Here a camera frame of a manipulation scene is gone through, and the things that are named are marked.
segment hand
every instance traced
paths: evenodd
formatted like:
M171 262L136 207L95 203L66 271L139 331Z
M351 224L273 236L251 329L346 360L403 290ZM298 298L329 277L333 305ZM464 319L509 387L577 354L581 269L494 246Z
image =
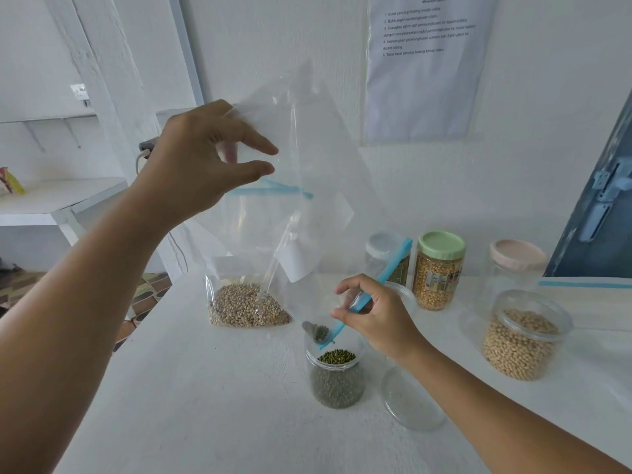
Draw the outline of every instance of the hand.
M151 157L128 191L131 201L140 204L138 209L157 214L162 228L169 230L215 205L233 188L274 172L265 161L226 164L219 159L219 142L242 142L268 155L278 152L245 122L224 118L231 108L218 100L167 121Z
M366 314L351 313L341 307L334 309L331 316L354 328L367 338L371 346L398 364L402 364L420 346L431 348L417 330L399 295L366 274L343 280L336 288L336 294L350 292L344 303L348 307L359 290L371 296L365 307L369 310Z

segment pink lid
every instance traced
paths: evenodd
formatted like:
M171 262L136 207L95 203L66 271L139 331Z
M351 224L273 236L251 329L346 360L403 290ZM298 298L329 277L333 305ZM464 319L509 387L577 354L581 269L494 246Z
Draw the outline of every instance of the pink lid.
M500 239L490 245L489 254L498 266L514 271L544 270L549 261L540 248L519 239Z

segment jar with pink lid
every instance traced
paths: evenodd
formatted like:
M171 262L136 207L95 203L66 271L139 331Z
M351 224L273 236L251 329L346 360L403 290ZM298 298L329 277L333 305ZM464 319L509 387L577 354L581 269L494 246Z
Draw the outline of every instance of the jar with pink lid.
M533 290L541 279L548 255L537 246L519 239L494 241L486 256L480 278L475 310L489 318L496 297L509 289Z

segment electrical outlet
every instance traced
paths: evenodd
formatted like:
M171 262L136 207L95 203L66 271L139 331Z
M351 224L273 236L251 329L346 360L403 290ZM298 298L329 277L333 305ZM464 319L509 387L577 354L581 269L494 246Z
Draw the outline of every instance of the electrical outlet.
M85 102L90 99L83 83L79 83L78 85L70 85L70 89L73 90L73 94L75 95L75 98L77 98L77 100Z

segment patterned floor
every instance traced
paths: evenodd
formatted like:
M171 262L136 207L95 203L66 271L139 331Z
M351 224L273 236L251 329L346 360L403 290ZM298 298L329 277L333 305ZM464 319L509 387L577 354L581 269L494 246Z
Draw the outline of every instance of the patterned floor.
M0 308L3 308L4 311L15 305L44 274L46 273L21 271L0 278ZM170 287L171 280L169 275L164 272L145 273L138 280L136 293L131 303L135 316L131 321L123 322L114 352L121 347L128 336L140 325Z

